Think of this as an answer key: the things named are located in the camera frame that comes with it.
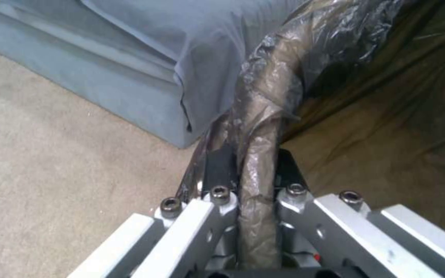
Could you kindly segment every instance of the white metal bar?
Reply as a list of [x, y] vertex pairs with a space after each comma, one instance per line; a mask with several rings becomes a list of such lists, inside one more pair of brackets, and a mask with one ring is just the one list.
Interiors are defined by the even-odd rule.
[[162, 221], [133, 214], [68, 278], [127, 277], [163, 233]]
[[203, 270], [225, 228], [219, 210], [212, 203], [192, 200], [133, 278], [178, 278], [192, 270]]
[[369, 220], [445, 276], [445, 231], [402, 205], [370, 213]]
[[307, 202], [302, 214], [289, 217], [285, 221], [304, 233], [323, 266], [342, 265], [348, 259], [369, 277], [439, 277], [333, 194]]

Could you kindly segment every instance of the beige carpet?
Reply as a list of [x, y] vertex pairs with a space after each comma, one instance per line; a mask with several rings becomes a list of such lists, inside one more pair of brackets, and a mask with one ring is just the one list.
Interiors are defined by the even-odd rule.
[[175, 193], [179, 150], [0, 56], [0, 277], [64, 277]]

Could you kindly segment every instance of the hex socket screw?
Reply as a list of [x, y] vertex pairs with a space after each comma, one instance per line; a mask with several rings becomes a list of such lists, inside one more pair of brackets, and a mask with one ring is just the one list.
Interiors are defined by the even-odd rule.
[[182, 202], [179, 198], [169, 197], [161, 201], [160, 208], [162, 217], [173, 219], [182, 212]]
[[355, 211], [359, 211], [363, 204], [363, 197], [353, 190], [344, 190], [339, 193], [339, 199]]
[[286, 193], [291, 197], [300, 197], [306, 195], [307, 190], [299, 183], [292, 183], [286, 187]]
[[215, 205], [222, 206], [229, 202], [229, 189], [224, 185], [217, 185], [211, 189], [211, 202]]

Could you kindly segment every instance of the metal hole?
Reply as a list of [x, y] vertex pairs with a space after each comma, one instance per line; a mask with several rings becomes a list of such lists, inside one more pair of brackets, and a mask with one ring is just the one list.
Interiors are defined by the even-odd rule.
[[321, 270], [316, 273], [316, 278], [341, 278], [341, 276], [332, 270]]
[[226, 273], [215, 272], [211, 273], [207, 278], [229, 278], [229, 275]]

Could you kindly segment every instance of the blue fabric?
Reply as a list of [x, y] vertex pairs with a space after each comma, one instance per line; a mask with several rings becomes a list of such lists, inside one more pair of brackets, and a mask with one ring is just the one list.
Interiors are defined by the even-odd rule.
[[[148, 84], [141, 86], [142, 79], [138, 79], [136, 86], [126, 89], [115, 83], [117, 76], [102, 75], [97, 84], [110, 92], [127, 93], [117, 93], [121, 100], [110, 93], [98, 102], [97, 94], [106, 91], [70, 86], [79, 80], [54, 75], [65, 70], [61, 68], [65, 63], [34, 69], [29, 63], [34, 60], [31, 51], [8, 49], [5, 53], [141, 128], [177, 146], [187, 146], [231, 106], [236, 78], [247, 55], [303, 1], [0, 0], [0, 12], [146, 76]], [[73, 61], [65, 57], [63, 54], [61, 60]], [[169, 90], [164, 86], [154, 90], [152, 84], [166, 82], [170, 83]], [[166, 96], [178, 104], [178, 109], [153, 101]], [[118, 106], [118, 102], [129, 105]], [[154, 114], [147, 116], [147, 110]], [[167, 121], [169, 117], [176, 120]], [[182, 123], [183, 127], [173, 126]], [[185, 132], [179, 132], [175, 139], [174, 130]]]
[[82, 0], [111, 23], [175, 60], [193, 130], [233, 102], [242, 62], [304, 0]]

